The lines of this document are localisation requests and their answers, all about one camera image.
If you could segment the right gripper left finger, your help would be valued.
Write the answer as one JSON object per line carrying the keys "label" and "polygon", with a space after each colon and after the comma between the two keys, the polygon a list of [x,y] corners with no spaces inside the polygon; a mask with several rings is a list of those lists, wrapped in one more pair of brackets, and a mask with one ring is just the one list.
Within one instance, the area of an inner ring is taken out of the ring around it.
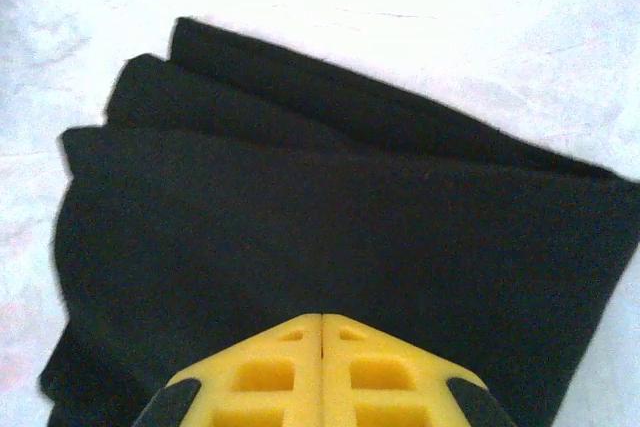
{"label": "right gripper left finger", "polygon": [[184,368],[141,427],[321,427],[321,316],[305,314]]}

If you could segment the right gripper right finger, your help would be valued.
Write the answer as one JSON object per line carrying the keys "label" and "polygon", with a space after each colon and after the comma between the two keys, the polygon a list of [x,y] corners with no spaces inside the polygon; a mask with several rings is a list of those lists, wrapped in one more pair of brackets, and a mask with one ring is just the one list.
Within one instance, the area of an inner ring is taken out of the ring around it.
{"label": "right gripper right finger", "polygon": [[340,315],[323,317],[325,427],[505,427],[471,371]]}

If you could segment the black skirt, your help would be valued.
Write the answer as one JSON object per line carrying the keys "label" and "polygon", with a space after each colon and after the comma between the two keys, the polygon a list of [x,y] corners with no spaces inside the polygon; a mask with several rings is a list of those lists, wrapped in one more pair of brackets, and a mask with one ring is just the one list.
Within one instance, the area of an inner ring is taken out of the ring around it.
{"label": "black skirt", "polygon": [[468,367],[551,427],[640,243],[640,182],[189,18],[66,130],[69,321],[47,427],[130,427],[169,376],[305,313]]}

